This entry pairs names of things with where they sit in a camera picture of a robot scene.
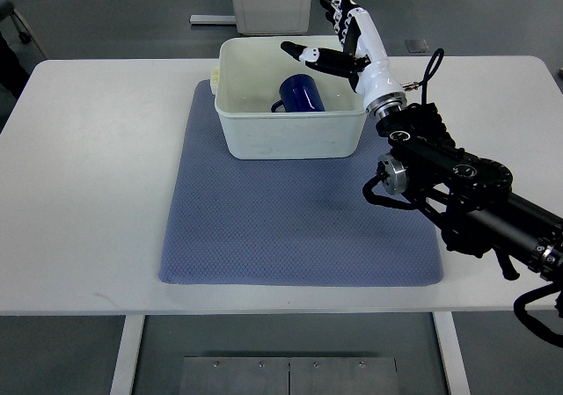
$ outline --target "robotic hand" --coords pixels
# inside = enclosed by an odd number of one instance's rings
[[[364,186],[366,200],[387,208],[418,209],[442,231],[448,250],[477,258],[494,250],[508,280],[519,277],[510,258],[539,273],[551,283],[520,296],[514,311],[539,338],[563,347],[563,335],[525,310],[526,304],[560,292],[555,307],[563,318],[563,219],[513,194],[512,174],[504,165],[456,147],[435,105],[426,101],[428,80],[439,67],[443,50],[435,52],[423,80],[410,84],[422,85],[422,103],[407,106],[369,14],[351,0],[320,3],[344,51],[287,41],[281,48],[313,69],[348,78],[364,97],[367,112],[376,116],[377,133],[388,139],[391,151],[379,157],[377,175]],[[407,202],[374,194],[379,183]],[[438,185],[449,192],[437,190]],[[443,211],[429,199],[441,203]]]
[[[363,107],[377,118],[406,106],[403,86],[389,72],[384,44],[369,13],[352,0],[320,0],[338,34],[343,52],[307,48],[284,41],[281,48],[308,67],[348,78],[363,96]]]

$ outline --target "white table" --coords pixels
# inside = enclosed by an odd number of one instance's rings
[[[420,80],[427,62],[391,58],[391,72]],[[145,314],[507,310],[543,284],[523,265],[520,280],[507,282],[494,255],[477,260],[443,245],[444,278],[423,288],[162,283],[187,114],[194,87],[217,64],[47,61],[35,69],[0,135],[0,314],[126,314],[126,328],[139,331]],[[541,61],[446,58],[428,99],[459,146],[505,164],[515,193],[563,216],[563,95]]]

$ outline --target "white plastic bin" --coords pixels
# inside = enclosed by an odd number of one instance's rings
[[[346,157],[358,145],[367,114],[348,80],[296,61],[280,49],[284,40],[341,50],[336,36],[248,37],[221,46],[215,107],[230,153],[240,159]],[[270,112],[280,84],[309,74],[325,112]]]

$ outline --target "blue mat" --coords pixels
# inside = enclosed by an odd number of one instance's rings
[[[209,81],[199,83],[159,278],[349,287],[439,282],[434,225],[418,211],[363,199],[363,184],[388,150],[369,119],[350,157],[238,160],[227,149]]]

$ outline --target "gray floor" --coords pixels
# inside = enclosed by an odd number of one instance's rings
[[[563,0],[355,0],[366,7],[375,20],[389,55],[409,55],[404,40],[426,39],[431,49],[442,47],[446,55],[534,55],[542,59],[553,74],[559,88],[563,80],[558,70],[563,67],[563,33],[561,12]],[[218,57],[221,44],[238,37],[234,27],[190,27],[191,14],[232,14],[229,0],[15,0],[41,43],[53,59],[75,58],[185,58]],[[0,31],[9,41],[25,67],[31,72],[40,62],[40,54],[33,45],[22,45],[11,22],[0,23]],[[332,33],[322,10],[311,8],[309,34]],[[459,71],[463,80],[463,71]],[[0,89],[0,117],[5,119],[14,107],[10,93]],[[563,332],[560,320],[553,312],[539,313]],[[424,315],[415,315],[424,322]],[[520,327],[510,312],[456,313],[455,321],[473,394],[534,393],[549,394],[560,391],[561,379],[557,364],[563,362],[563,350],[557,350],[537,340]],[[137,377],[137,393],[141,384],[152,379],[167,388],[160,393],[175,393],[175,383],[166,381],[165,369],[154,369],[154,358],[165,364],[178,364],[183,355],[206,350],[240,351],[330,351],[353,352],[364,349],[358,340],[315,340],[304,331],[314,329],[320,318],[306,316],[291,324],[292,318],[268,322],[271,341],[251,341],[243,332],[246,324],[258,325],[264,318],[215,318],[216,326],[203,326],[200,318],[148,320],[143,341],[142,358]],[[103,326],[99,318],[0,318],[0,393],[72,393],[76,382],[82,390],[74,393],[108,393],[108,370],[115,362],[119,338],[116,329],[122,318],[110,318]],[[326,320],[334,338],[353,334],[357,338],[359,324],[387,323],[381,332],[393,332],[387,318],[379,316],[338,316]],[[188,340],[183,349],[170,349],[171,340],[164,340],[162,332],[185,332],[178,340]],[[290,333],[288,326],[299,332]],[[239,334],[247,344],[235,343]],[[435,341],[426,334],[421,341],[429,369],[436,367]],[[97,347],[98,341],[103,348]],[[378,350],[377,339],[370,340],[366,350]],[[26,359],[32,368],[26,367]],[[26,380],[42,382],[43,387],[26,384]],[[420,387],[432,387],[440,377],[423,378]],[[402,388],[406,393],[431,393],[422,389]]]

